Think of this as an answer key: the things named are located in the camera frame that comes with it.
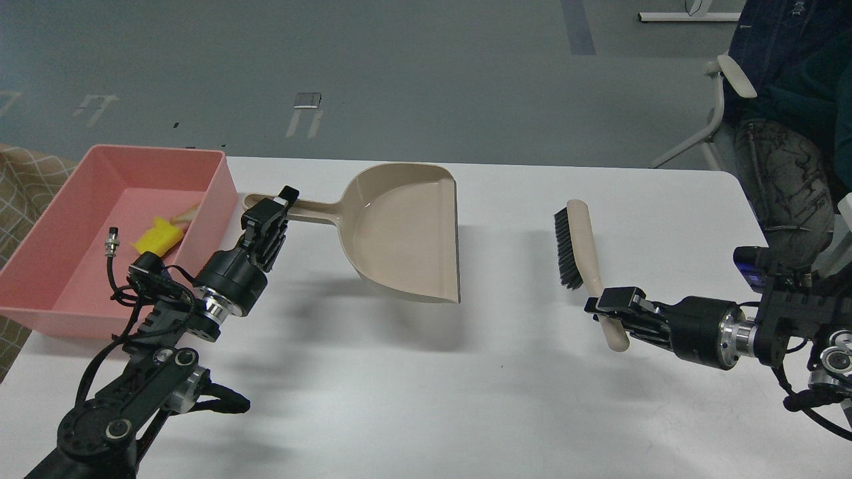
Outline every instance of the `table surface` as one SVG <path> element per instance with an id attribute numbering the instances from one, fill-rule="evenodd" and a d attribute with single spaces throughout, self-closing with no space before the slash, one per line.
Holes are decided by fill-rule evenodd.
<path id="1" fill-rule="evenodd" d="M 337 200 L 374 164 L 228 163 L 241 193 L 289 184 L 319 201 Z M 217 343 L 183 341 L 251 410 L 171 419 L 140 477 L 846 476 L 837 465 L 847 443 L 785 411 L 757 360 L 722 372 L 637 341 L 611 352 L 582 311 L 584 291 L 559 285 L 553 215 L 581 198 L 605 285 L 640 286 L 665 303 L 756 299 L 731 255 L 765 243 L 733 177 L 444 166 L 458 182 L 462 303 L 382 296 L 349 265 L 333 227 L 292 222 L 251 314 L 228 318 Z M 54 447 L 102 345 L 33 333 L 0 384 L 1 477 L 24 476 Z M 95 387 L 125 360 L 111 356 Z M 799 388 L 805 360 L 788 358 Z"/>

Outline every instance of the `floor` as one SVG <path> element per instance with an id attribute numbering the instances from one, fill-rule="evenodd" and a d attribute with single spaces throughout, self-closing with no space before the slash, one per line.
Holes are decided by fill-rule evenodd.
<path id="1" fill-rule="evenodd" d="M 4 3 L 0 142 L 643 168 L 706 122 L 703 65 L 734 32 L 637 20 L 686 3 Z M 319 107 L 294 109 L 300 92 Z M 28 332 L 0 332 L 2 380 Z"/>

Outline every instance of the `pink plastic bin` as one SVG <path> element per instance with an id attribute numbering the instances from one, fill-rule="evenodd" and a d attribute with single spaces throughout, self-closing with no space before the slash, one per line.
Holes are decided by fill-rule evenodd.
<path id="1" fill-rule="evenodd" d="M 196 274 L 220 249 L 237 192 L 219 151 L 92 147 L 0 271 L 0 314 L 51 336 L 109 338 L 130 308 L 109 300 L 104 240 L 118 227 L 116 282 L 139 253 L 131 243 L 196 204 L 183 241 L 164 258 Z"/>

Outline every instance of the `blue floor stripe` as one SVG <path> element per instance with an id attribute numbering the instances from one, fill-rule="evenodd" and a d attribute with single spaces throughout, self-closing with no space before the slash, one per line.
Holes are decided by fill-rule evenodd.
<path id="1" fill-rule="evenodd" d="M 562 15 L 572 55 L 596 55 L 583 0 L 562 0 Z"/>

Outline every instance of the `hand brush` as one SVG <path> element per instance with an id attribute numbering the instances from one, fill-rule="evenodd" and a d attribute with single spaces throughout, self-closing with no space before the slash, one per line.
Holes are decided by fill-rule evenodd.
<path id="1" fill-rule="evenodd" d="M 600 297 L 603 284 L 597 263 L 589 206 L 579 199 L 571 199 L 554 218 L 561 283 L 572 290 L 585 284 L 589 296 Z M 605 316 L 598 316 L 597 319 L 601 323 L 609 348 L 619 353 L 626 351 L 630 340 L 621 323 Z"/>

